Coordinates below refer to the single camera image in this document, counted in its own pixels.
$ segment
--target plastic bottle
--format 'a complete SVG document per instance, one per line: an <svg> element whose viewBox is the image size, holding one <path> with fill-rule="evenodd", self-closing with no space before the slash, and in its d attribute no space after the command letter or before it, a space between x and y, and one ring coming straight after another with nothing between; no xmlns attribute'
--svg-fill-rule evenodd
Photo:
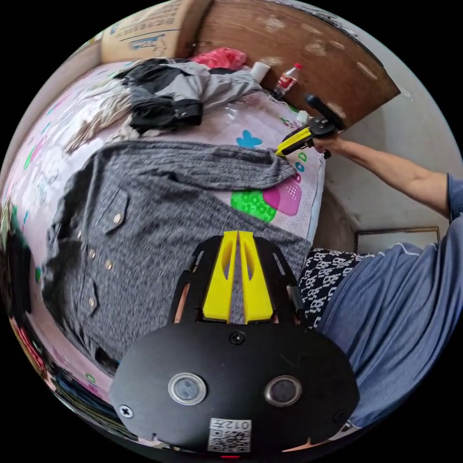
<svg viewBox="0 0 463 463"><path fill-rule="evenodd" d="M289 89L298 81L299 71L302 69L302 66L299 63L296 63L289 71L284 72L281 77L278 79L273 90L273 96L277 100L283 99L283 96L289 91Z"/></svg>

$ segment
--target camera lens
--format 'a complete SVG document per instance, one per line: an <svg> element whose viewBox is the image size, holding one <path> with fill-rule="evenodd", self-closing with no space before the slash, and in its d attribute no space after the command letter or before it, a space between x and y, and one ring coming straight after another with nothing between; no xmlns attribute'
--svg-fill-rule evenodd
<svg viewBox="0 0 463 463"><path fill-rule="evenodd" d="M302 393L300 382L292 376L279 376L265 388L265 399L275 407L289 407L296 403Z"/></svg>

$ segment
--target screw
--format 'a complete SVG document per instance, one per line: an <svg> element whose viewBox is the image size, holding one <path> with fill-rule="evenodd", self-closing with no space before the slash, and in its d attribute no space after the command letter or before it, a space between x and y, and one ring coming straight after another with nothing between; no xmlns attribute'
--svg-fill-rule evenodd
<svg viewBox="0 0 463 463"><path fill-rule="evenodd" d="M234 344L235 346L239 346L241 344L243 344L243 342L246 340L246 337L244 336L243 333L241 333L240 331L234 331L231 335L230 335L230 342L232 344Z"/></svg>
<svg viewBox="0 0 463 463"><path fill-rule="evenodd" d="M124 417L124 418L133 418L134 413L132 412L132 409L128 407L127 405L121 405L119 407L119 413Z"/></svg>

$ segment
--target yellow gripper fingers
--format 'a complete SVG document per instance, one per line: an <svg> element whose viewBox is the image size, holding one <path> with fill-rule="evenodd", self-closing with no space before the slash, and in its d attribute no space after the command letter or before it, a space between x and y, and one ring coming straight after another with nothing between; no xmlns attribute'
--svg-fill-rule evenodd
<svg viewBox="0 0 463 463"><path fill-rule="evenodd" d="M223 235L203 305L207 320L230 321L237 240L237 231L226 231Z"/></svg>
<svg viewBox="0 0 463 463"><path fill-rule="evenodd" d="M239 235L245 323L268 321L273 307L254 236L248 231L240 231Z"/></svg>

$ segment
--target bed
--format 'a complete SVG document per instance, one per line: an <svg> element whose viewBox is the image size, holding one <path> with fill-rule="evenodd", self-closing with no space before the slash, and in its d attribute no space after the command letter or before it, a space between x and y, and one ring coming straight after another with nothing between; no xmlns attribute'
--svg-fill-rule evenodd
<svg viewBox="0 0 463 463"><path fill-rule="evenodd" d="M122 124L113 124L71 155L65 154L64 140L81 122L76 114L85 114L85 109L94 103L94 99L85 97L86 90L129 65L130 62L100 65L51 102L23 139L2 190L2 201L10 197L14 204L13 219L32 253L32 327L56 364L106 402L111 379L66 340L41 301L40 263L45 257L45 233L65 182ZM296 114L288 105L258 92L205 115L200 127L160 137L275 148L297 124ZM325 159L311 149L294 153L290 162L298 173L280 191L238 195L218 192L217 196L231 207L257 215L312 242L323 193ZM284 193L288 192L290 195L285 198ZM258 207L253 209L256 201Z"/></svg>

